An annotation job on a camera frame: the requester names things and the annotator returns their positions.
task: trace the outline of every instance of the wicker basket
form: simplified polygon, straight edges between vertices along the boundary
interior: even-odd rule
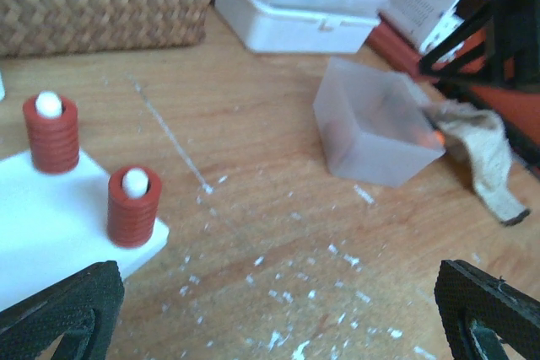
[[[0,0],[0,56],[191,46],[211,0]]]

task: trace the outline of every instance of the crumpled cloth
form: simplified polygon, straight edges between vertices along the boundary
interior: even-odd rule
[[[523,221],[531,210],[508,190],[512,154],[501,118],[453,101],[430,105],[425,112],[445,134],[447,151],[459,161],[468,159],[474,190],[487,208],[505,226]]]

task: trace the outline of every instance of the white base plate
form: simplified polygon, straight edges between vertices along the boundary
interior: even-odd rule
[[[0,311],[98,261],[116,261],[125,279],[167,244],[169,229],[157,218],[139,248],[109,241],[108,181],[82,149],[64,175],[35,170],[30,151],[0,162]]]

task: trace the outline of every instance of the stack of red rings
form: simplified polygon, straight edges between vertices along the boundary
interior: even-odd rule
[[[130,198],[122,188],[124,176],[135,168],[144,170],[148,176],[148,189],[140,198]],[[149,168],[125,166],[111,176],[107,233],[114,244],[123,248],[136,248],[150,239],[160,194],[161,179]]]
[[[68,172],[78,163],[77,106],[60,96],[62,115],[45,118],[35,109],[36,99],[37,95],[23,104],[32,162],[36,169],[47,174]]]

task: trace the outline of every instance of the table surface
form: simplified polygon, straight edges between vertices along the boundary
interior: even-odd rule
[[[311,107],[328,57],[254,56],[214,12],[207,30],[193,48],[0,62],[0,158],[28,147],[21,105],[50,89],[77,102],[105,169],[164,181],[169,243],[126,281],[111,360],[451,358],[433,294],[444,259],[540,298],[540,184],[519,164],[510,188],[532,214],[514,228],[448,157],[397,189],[334,178]],[[349,58],[388,69],[367,47]]]

